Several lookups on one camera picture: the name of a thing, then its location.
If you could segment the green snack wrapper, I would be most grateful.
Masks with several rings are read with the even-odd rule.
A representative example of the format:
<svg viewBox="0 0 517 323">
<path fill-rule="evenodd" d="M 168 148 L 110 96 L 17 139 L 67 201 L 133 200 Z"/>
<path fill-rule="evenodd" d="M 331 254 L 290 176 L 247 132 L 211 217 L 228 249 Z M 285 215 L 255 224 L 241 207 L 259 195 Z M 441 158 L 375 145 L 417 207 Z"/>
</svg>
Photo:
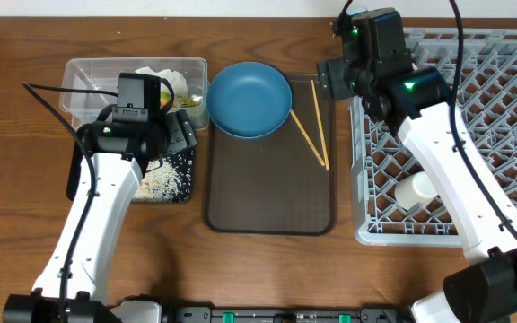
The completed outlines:
<svg viewBox="0 0 517 323">
<path fill-rule="evenodd" d="M 168 105 L 170 100 L 172 99 L 171 108 L 172 109 L 193 109 L 200 106 L 203 101 L 201 96 L 179 96 L 174 95 L 171 96 L 167 92 L 161 93 L 161 107 L 164 108 Z"/>
</svg>

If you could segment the rice food waste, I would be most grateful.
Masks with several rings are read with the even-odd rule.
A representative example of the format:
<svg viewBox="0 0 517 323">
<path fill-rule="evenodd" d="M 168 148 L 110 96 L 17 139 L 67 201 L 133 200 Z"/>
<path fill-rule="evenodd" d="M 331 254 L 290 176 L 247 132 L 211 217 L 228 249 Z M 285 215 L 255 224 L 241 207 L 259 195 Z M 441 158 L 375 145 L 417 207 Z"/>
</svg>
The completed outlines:
<svg viewBox="0 0 517 323">
<path fill-rule="evenodd" d="M 151 161 L 135 192 L 133 203 L 184 203 L 193 187 L 195 153 L 193 150 Z"/>
</svg>

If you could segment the white napkin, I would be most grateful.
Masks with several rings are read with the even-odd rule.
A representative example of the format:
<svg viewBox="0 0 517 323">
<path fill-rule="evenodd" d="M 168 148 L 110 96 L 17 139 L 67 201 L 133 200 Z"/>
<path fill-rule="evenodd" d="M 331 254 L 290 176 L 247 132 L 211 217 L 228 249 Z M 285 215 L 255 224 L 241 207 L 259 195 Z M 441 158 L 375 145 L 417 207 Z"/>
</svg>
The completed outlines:
<svg viewBox="0 0 517 323">
<path fill-rule="evenodd" d="M 172 71 L 170 69 L 163 69 L 160 72 L 155 72 L 152 68 L 146 66 L 136 69 L 137 74 L 148 74 L 152 76 L 158 76 L 162 79 L 166 79 L 174 93 L 180 97 L 188 96 L 188 84 L 184 75 L 178 71 Z"/>
</svg>

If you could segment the small white cup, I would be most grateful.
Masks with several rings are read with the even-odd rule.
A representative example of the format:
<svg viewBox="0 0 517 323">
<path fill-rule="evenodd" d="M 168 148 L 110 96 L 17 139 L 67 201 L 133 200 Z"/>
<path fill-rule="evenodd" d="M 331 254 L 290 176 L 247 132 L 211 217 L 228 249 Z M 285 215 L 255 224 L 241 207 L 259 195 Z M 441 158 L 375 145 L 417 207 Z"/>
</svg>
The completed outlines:
<svg viewBox="0 0 517 323">
<path fill-rule="evenodd" d="M 420 171 L 397 183 L 394 191 L 399 206 L 405 210 L 419 205 L 427 207 L 438 193 L 425 171 Z"/>
</svg>

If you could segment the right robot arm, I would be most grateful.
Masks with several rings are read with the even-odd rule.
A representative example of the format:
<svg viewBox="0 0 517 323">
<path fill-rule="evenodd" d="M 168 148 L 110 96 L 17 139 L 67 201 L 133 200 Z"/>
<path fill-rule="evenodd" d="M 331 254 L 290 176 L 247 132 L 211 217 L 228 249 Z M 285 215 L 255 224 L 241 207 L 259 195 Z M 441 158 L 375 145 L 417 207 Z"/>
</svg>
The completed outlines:
<svg viewBox="0 0 517 323">
<path fill-rule="evenodd" d="M 456 107 L 457 81 L 414 67 L 393 8 L 342 11 L 331 25 L 340 57 L 317 72 L 326 100 L 355 98 L 417 159 L 459 234 L 468 266 L 416 301 L 415 322 L 494 322 L 517 312 L 517 209 L 469 136 Z"/>
</svg>

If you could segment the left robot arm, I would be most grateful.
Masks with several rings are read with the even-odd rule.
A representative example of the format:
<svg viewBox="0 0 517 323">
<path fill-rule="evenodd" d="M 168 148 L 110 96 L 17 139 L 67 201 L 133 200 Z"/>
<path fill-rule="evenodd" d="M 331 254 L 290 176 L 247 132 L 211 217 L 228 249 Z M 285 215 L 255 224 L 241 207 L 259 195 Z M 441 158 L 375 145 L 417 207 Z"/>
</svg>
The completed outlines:
<svg viewBox="0 0 517 323">
<path fill-rule="evenodd" d="M 117 101 L 74 129 L 66 188 L 72 206 L 51 259 L 27 295 L 12 294 L 4 322 L 167 322 L 171 311 L 147 295 L 107 306 L 110 268 L 127 209 L 152 161 L 192 149 L 186 111 L 173 111 L 159 76 L 122 73 Z"/>
</svg>

